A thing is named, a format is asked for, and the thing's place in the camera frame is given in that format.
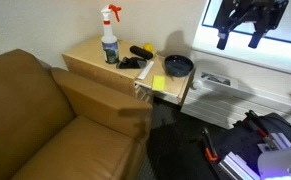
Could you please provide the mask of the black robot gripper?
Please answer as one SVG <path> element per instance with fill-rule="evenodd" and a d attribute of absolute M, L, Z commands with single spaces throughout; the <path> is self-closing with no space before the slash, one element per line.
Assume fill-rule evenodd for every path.
<path fill-rule="evenodd" d="M 289 4 L 289 0 L 222 0 L 213 27 L 219 30 L 217 48 L 224 50 L 228 32 L 242 23 L 252 23 L 256 32 L 248 44 L 256 48 L 269 30 L 275 30 Z"/>

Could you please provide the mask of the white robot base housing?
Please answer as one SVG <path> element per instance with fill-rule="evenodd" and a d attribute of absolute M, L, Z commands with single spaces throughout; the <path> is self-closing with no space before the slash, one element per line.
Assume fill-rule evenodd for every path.
<path fill-rule="evenodd" d="M 257 166 L 261 180 L 291 180 L 291 148 L 262 153 Z"/>

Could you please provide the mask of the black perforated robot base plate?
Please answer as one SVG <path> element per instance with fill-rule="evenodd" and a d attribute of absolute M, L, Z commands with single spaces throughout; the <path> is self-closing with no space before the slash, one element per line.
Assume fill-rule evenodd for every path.
<path fill-rule="evenodd" d="M 291 143 L 291 124 L 283 117 L 276 113 L 270 113 L 265 116 L 258 116 L 261 128 L 269 135 L 271 133 L 283 133 Z M 221 134 L 211 137 L 213 146 L 217 152 L 218 160 L 211 162 L 205 155 L 205 144 L 200 140 L 200 148 L 202 149 L 205 158 L 209 161 L 212 173 L 219 180 L 230 180 L 230 177 L 218 166 L 218 163 L 229 152 L 238 154 L 247 161 L 247 165 L 258 174 L 257 158 L 261 154 L 258 144 L 264 143 L 263 138 L 254 131 L 248 124 L 248 118 L 243 121 L 237 121 L 234 127 Z"/>

